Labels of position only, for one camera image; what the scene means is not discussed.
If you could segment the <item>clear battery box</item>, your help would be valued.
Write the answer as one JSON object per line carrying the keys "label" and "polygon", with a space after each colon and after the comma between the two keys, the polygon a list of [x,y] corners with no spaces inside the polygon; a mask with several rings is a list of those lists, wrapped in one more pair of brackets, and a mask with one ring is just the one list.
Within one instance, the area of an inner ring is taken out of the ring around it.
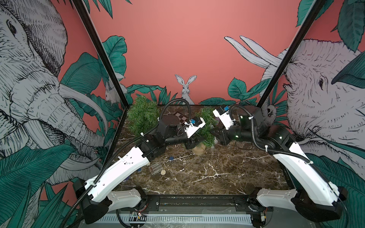
{"label": "clear battery box", "polygon": [[152,175],[158,174],[163,169],[160,163],[154,163],[149,166],[149,171]]}

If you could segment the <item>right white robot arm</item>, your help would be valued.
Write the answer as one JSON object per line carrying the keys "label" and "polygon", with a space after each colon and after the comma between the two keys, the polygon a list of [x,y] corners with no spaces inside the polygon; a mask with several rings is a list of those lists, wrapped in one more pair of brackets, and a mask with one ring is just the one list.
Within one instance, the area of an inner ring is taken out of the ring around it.
{"label": "right white robot arm", "polygon": [[286,191],[257,187],[244,202],[253,213],[255,227],[267,225],[265,210],[272,207],[295,211],[316,223],[341,218],[347,189],[332,183],[286,128],[267,125],[260,108],[255,106],[222,105],[213,114],[223,124],[210,130],[219,144],[252,142],[278,161],[287,181],[295,178],[300,183],[299,189],[292,187]]}

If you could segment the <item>small christmas tree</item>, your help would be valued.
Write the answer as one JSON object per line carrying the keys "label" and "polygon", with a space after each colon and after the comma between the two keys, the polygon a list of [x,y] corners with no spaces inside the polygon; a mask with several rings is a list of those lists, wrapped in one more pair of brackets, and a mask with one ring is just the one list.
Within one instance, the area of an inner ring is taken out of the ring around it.
{"label": "small christmas tree", "polygon": [[203,155],[206,149],[213,149],[215,146],[216,139],[210,130],[217,126],[219,120],[213,114],[214,110],[213,107],[205,106],[196,114],[197,117],[202,117],[206,124],[196,132],[198,136],[204,137],[204,140],[192,149],[195,155]]}
{"label": "small christmas tree", "polygon": [[140,136],[147,133],[158,123],[159,110],[157,103],[150,101],[145,96],[135,99],[128,113],[129,128],[134,135]]}

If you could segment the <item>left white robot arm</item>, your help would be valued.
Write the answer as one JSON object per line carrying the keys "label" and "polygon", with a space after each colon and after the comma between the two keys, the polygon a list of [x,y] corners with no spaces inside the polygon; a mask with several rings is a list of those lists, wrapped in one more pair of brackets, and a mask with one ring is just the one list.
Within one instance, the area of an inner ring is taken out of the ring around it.
{"label": "left white robot arm", "polygon": [[158,124],[153,129],[126,143],[126,146],[135,143],[126,155],[118,158],[114,164],[108,162],[97,176],[74,182],[77,202],[60,226],[67,227],[66,222],[76,207],[79,207],[81,217],[74,224],[82,220],[86,224],[93,224],[108,212],[121,208],[133,208],[138,211],[145,209],[148,202],[143,190],[133,188],[116,192],[115,187],[135,171],[164,154],[169,145],[184,144],[187,149],[194,148],[201,142],[196,133],[204,126],[205,121],[201,117],[185,120],[176,115],[159,117]]}

